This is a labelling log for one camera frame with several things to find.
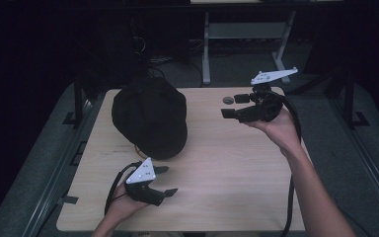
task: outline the hat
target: hat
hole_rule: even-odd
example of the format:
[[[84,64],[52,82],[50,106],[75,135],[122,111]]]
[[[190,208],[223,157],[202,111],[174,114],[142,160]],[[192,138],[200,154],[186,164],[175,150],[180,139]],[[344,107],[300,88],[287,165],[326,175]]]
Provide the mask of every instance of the hat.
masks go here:
[[[137,78],[114,97],[113,124],[147,156],[176,156],[187,142],[187,100],[164,78]]]

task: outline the forearm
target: forearm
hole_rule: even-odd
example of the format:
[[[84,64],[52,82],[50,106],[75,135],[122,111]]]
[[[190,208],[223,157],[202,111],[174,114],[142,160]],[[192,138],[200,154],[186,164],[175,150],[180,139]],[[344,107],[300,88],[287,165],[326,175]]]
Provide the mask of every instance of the forearm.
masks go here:
[[[355,236],[332,201],[304,149],[286,152],[303,222],[310,236]]]
[[[114,216],[112,213],[108,212],[103,218],[100,224],[95,229],[92,237],[110,237],[113,235],[116,227],[126,219],[125,216]]]

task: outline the white plastic part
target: white plastic part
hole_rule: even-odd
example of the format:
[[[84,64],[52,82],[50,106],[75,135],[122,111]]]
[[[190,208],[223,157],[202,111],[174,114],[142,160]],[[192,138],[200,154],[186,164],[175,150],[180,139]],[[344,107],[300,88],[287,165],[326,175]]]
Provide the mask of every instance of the white plastic part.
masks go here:
[[[125,181],[128,184],[135,184],[145,181],[152,181],[156,179],[155,171],[153,169],[152,159],[147,158]]]
[[[260,83],[270,82],[291,74],[298,72],[296,67],[291,70],[281,70],[281,71],[271,71],[271,72],[261,72],[254,79],[251,80],[251,85],[257,85]]]

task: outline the black object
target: black object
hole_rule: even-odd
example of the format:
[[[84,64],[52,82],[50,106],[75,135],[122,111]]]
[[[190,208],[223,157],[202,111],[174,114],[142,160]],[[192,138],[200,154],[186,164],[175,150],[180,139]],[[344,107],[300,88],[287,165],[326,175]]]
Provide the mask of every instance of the black object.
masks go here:
[[[282,96],[274,93],[268,83],[255,85],[254,93],[241,94],[235,96],[237,104],[255,102],[254,106],[241,110],[222,109],[221,114],[225,119],[237,119],[239,122],[245,121],[271,121],[275,119],[282,108]]]
[[[187,100],[164,78],[137,78],[113,103],[113,124],[147,156],[176,156],[187,142]]]
[[[233,98],[231,97],[225,97],[223,98],[223,103],[226,105],[232,105],[233,103],[235,103],[235,100],[233,100]]]
[[[141,164],[142,164],[141,161],[131,163],[117,174],[117,176],[115,177],[115,180],[113,182],[113,185],[110,189],[110,193],[107,197],[106,207],[104,210],[105,214],[107,214],[107,211],[109,210],[110,205],[113,202],[113,200],[116,199],[116,197],[114,197],[115,189],[116,189],[116,187],[119,183],[119,180],[121,179],[123,173],[131,167],[138,168]],[[160,167],[153,166],[153,169],[155,171],[155,174],[157,175],[157,174],[162,174],[162,173],[167,172],[169,170],[169,167],[168,166],[160,166]],[[130,177],[135,171],[136,170],[131,172],[127,176],[127,178]],[[151,182],[152,181],[146,181],[146,182],[135,183],[135,184],[124,183],[125,191],[126,191],[127,195],[129,197],[131,197],[133,200],[142,201],[142,202],[146,202],[149,204],[154,204],[156,206],[159,206],[162,203],[164,198],[168,198],[168,197],[173,196],[178,190],[178,189],[166,190],[162,193],[162,192],[150,189],[149,184]]]

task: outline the table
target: table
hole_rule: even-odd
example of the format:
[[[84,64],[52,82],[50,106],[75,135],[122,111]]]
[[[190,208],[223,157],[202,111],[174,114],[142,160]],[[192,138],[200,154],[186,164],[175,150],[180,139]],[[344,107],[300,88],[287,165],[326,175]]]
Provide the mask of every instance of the table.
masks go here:
[[[296,11],[288,14],[285,22],[272,23],[210,23],[209,13],[205,13],[204,44],[202,55],[202,83],[209,85],[210,63],[208,58],[208,41],[210,39],[280,39],[281,43],[277,51],[272,53],[272,59],[278,71],[285,70],[282,63],[282,55],[290,36]],[[282,77],[281,82],[289,84],[288,76]]]
[[[282,93],[279,88],[272,88]],[[187,98],[188,141],[183,151],[155,166],[169,166],[151,184],[164,191],[178,188],[160,206],[148,206],[124,221],[122,231],[279,231],[286,220],[290,170],[279,148],[264,133],[222,118],[222,99],[247,94],[252,88],[179,89]],[[142,160],[133,144],[118,132],[111,118],[108,91],[82,156],[69,197],[57,220],[62,231],[92,231],[118,171]],[[304,230],[294,197],[291,230]]]

